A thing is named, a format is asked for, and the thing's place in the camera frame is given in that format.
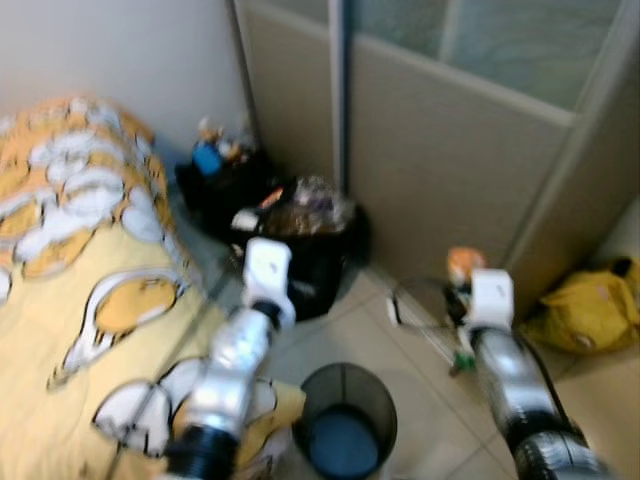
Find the small orange toy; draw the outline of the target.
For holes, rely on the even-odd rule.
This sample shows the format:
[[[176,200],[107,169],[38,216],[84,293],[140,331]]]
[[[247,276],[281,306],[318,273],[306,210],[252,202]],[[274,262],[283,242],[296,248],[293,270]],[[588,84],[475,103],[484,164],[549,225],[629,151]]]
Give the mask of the small orange toy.
[[[471,247],[451,247],[445,256],[448,282],[454,291],[470,288],[476,270],[488,268],[488,260],[480,250]]]

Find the yellow cloth bag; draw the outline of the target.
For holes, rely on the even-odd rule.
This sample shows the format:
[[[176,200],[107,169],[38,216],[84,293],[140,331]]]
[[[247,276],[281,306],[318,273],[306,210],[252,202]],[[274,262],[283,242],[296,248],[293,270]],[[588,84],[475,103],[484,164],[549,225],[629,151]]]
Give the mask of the yellow cloth bag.
[[[518,329],[540,346],[571,355],[603,355],[639,340],[637,271],[631,257],[567,276],[540,298]]]

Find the narrow beige door panel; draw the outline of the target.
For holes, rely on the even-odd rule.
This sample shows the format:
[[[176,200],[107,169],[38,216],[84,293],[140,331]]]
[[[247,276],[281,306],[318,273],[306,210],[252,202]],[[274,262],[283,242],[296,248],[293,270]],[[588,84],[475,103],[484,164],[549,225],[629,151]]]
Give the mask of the narrow beige door panel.
[[[346,188],[343,0],[233,0],[253,124],[289,173]]]

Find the full black rubbish bag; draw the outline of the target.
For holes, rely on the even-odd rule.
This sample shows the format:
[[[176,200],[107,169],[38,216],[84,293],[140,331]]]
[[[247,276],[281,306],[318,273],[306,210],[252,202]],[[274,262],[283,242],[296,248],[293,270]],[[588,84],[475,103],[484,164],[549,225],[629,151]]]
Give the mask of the full black rubbish bag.
[[[291,250],[287,293],[302,323],[332,310],[349,262],[360,256],[367,221],[352,198],[325,179],[306,175],[236,211],[229,228],[242,250],[252,238],[280,242]]]

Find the yellow cartoon print duvet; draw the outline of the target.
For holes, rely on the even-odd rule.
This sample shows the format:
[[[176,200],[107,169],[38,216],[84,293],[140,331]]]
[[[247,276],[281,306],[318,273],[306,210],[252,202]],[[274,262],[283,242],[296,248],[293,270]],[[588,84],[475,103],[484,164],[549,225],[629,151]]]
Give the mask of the yellow cartoon print duvet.
[[[0,116],[0,480],[154,480],[238,308],[183,246],[146,124],[92,95]],[[262,366],[229,480],[268,480],[305,406]]]

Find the black mesh waste bin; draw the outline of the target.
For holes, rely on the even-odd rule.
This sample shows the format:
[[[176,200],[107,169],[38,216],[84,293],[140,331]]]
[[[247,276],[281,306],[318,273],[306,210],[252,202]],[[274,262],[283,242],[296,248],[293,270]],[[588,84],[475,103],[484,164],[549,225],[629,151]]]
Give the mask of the black mesh waste bin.
[[[319,367],[301,385],[294,443],[323,480],[371,480],[393,452],[396,403],[374,372],[349,362]]]

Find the black bag with clutter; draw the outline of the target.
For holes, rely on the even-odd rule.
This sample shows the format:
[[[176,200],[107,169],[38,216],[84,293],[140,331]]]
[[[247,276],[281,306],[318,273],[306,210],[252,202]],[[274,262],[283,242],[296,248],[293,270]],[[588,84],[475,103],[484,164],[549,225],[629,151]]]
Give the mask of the black bag with clutter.
[[[201,142],[216,143],[223,155],[223,168],[212,177],[204,177],[192,164],[193,147]],[[193,147],[189,160],[175,166],[175,178],[189,215],[220,242],[243,241],[247,234],[233,227],[233,219],[239,211],[256,209],[274,191],[278,184],[275,166],[262,155],[247,125],[227,131],[205,116],[197,123]]]

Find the beige frosted glass door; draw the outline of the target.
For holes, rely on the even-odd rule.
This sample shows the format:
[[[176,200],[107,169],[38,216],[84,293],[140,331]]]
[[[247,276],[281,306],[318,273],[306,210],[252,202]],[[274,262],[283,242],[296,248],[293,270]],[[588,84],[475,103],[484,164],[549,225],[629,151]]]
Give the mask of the beige frosted glass door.
[[[517,315],[637,198],[639,0],[461,0],[425,56],[356,35],[347,180],[398,278],[477,248]]]

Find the small blue box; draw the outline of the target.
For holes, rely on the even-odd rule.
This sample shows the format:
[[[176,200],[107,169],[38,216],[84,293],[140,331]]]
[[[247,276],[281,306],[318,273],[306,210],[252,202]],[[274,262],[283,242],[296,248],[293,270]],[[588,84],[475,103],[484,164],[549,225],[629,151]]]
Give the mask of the small blue box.
[[[192,164],[202,177],[214,177],[223,168],[223,155],[216,143],[197,143],[192,150]]]

